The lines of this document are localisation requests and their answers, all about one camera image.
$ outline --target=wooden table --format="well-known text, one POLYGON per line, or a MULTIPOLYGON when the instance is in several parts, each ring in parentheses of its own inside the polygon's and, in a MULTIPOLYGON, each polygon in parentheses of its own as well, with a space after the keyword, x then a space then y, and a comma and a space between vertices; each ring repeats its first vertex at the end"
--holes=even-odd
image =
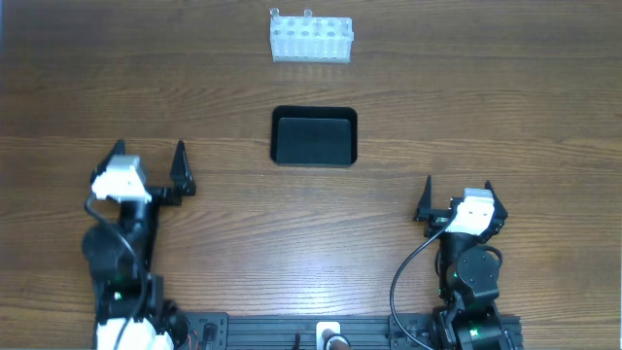
MULTIPOLYGON (((0 346, 89 347, 88 177, 118 138, 168 184, 187 141, 198 192, 161 213, 153 271, 186 310, 388 315, 426 175, 434 204, 491 180, 510 213, 500 311, 529 349, 616 349, 622 3, 6 0, 0 103, 0 346), (276 64, 268 9, 351 17, 353 61, 276 64), (350 106, 349 169, 268 156, 284 104, 350 106)), ((100 207, 110 217, 114 204, 100 207)), ((435 247, 401 312, 440 300, 435 247)))

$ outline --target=wood grain surface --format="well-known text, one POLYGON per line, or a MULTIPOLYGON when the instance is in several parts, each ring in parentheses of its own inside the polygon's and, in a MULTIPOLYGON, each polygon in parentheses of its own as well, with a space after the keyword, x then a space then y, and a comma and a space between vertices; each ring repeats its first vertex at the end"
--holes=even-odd
MULTIPOLYGON (((125 138, 166 184, 181 138, 198 192, 162 210, 153 271, 186 310, 388 315, 432 174, 437 206, 497 189, 498 305, 528 349, 618 348, 622 2, 5 0, 3 15, 0 347, 89 347, 89 172, 125 138), (272 63, 271 7, 351 17, 352 63, 272 63), (357 110, 357 163, 272 163, 282 104, 357 110)), ((434 253, 404 272, 399 311, 439 303, 434 253)))

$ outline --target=wooden tabletop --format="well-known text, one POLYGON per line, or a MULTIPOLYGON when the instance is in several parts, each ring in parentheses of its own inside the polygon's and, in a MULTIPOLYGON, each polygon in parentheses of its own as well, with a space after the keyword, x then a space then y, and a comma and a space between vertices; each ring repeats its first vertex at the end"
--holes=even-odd
MULTIPOLYGON (((498 306, 528 349, 619 345, 620 1, 5 0, 3 15, 0 346, 91 344, 83 203, 118 138, 161 185, 187 142, 197 196, 162 210, 153 266, 185 310, 388 315, 431 174, 439 207, 495 186, 498 306), (273 63, 271 7, 352 18, 352 63, 273 63), (275 165, 285 104, 354 108, 358 161, 275 165)), ((402 275, 399 312, 439 304, 435 246, 402 275)))

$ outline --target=white plastic part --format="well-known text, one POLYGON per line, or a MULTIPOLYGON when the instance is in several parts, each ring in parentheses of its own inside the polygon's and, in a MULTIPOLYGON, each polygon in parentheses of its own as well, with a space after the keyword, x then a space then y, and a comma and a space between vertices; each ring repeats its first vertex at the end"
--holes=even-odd
POLYGON ((281 17, 271 9, 270 46, 275 62, 349 63, 354 41, 352 20, 346 17, 281 17))
POLYGON ((465 189, 463 202, 458 204, 456 218, 445 230, 472 235, 482 234, 495 213, 495 199, 489 190, 465 189))
MULTIPOLYGON (((125 322, 124 318, 110 319, 106 325, 97 324, 97 350, 113 350, 119 331, 125 322)), ((119 350, 173 350, 173 340, 167 332, 156 334, 154 326, 147 321, 131 320, 121 341, 119 350)))
POLYGON ((147 173, 138 156, 113 156, 106 171, 95 178, 91 190, 99 200, 110 196, 121 203, 124 200, 152 201, 145 189, 147 173))

